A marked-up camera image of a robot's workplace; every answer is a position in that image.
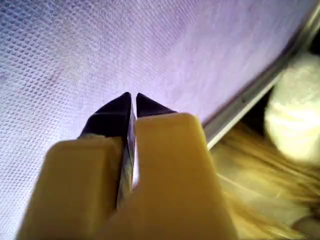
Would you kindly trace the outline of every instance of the white pom-pom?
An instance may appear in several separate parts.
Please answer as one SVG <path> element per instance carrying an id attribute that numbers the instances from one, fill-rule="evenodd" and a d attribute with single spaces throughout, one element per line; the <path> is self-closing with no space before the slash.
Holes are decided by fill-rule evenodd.
<path id="1" fill-rule="evenodd" d="M 306 53 L 281 73 L 264 120 L 280 152 L 320 165 L 320 57 Z"/>

